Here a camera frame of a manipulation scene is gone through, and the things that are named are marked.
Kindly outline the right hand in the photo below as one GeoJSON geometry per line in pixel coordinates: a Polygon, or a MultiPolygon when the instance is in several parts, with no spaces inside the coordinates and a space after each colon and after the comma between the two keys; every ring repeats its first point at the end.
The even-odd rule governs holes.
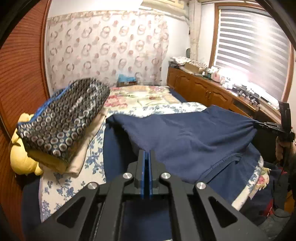
{"type": "Polygon", "coordinates": [[[278,161],[283,159],[283,153],[288,155],[288,161],[289,162],[295,162],[295,142],[283,142],[279,139],[279,137],[276,138],[276,148],[275,148],[275,155],[276,159],[278,161]]]}

